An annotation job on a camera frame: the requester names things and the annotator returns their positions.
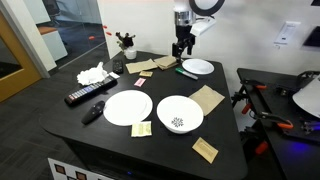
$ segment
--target light switch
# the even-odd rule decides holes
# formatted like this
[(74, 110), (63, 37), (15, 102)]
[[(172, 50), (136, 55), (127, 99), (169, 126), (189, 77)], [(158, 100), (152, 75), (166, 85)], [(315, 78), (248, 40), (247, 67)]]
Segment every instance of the light switch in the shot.
[(300, 22), (286, 21), (283, 25), (275, 44), (288, 44), (296, 28), (300, 25)]

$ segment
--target white plate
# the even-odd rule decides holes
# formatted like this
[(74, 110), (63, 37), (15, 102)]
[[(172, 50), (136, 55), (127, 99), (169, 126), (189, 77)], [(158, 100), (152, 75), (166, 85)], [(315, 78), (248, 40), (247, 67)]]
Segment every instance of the white plate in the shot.
[(194, 74), (210, 74), (214, 71), (214, 66), (202, 59), (188, 59), (182, 63), (182, 67)]
[(184, 96), (169, 96), (163, 99), (157, 107), (157, 114), (160, 121), (177, 134), (192, 131), (203, 121), (201, 107)]
[(152, 100), (146, 93), (127, 90), (109, 98), (103, 114), (112, 124), (130, 126), (147, 118), (152, 105)]

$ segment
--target white tissue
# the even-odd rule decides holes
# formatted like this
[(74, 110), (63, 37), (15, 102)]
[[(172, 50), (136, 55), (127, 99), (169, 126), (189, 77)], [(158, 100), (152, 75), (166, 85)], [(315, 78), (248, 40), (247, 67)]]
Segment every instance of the white tissue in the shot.
[(109, 75), (107, 71), (103, 70), (102, 65), (103, 63), (100, 62), (97, 67), (81, 71), (77, 76), (78, 82), (82, 85), (89, 85), (103, 81)]

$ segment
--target small plant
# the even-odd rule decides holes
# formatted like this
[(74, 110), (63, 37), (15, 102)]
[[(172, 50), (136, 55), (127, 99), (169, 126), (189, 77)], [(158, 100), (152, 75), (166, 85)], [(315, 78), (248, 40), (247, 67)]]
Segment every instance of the small plant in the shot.
[(116, 32), (116, 36), (119, 39), (117, 43), (119, 44), (119, 47), (121, 48), (122, 51), (134, 45), (133, 38), (135, 38), (136, 35), (130, 36), (129, 33), (126, 33), (125, 36), (123, 37), (121, 36), (120, 32)]

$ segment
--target pen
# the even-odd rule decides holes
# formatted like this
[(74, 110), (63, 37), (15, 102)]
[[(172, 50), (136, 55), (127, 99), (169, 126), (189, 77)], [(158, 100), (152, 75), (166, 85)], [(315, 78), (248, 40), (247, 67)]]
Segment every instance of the pen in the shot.
[(193, 74), (191, 74), (191, 73), (188, 73), (187, 71), (185, 71), (185, 70), (183, 70), (183, 69), (181, 69), (181, 68), (176, 68), (176, 72), (178, 72), (178, 73), (180, 73), (180, 74), (183, 74), (183, 75), (185, 75), (185, 76), (188, 76), (188, 77), (190, 77), (190, 78), (192, 78), (192, 79), (194, 79), (194, 80), (198, 80), (198, 77), (197, 77), (197, 76), (195, 76), (195, 75), (193, 75)]

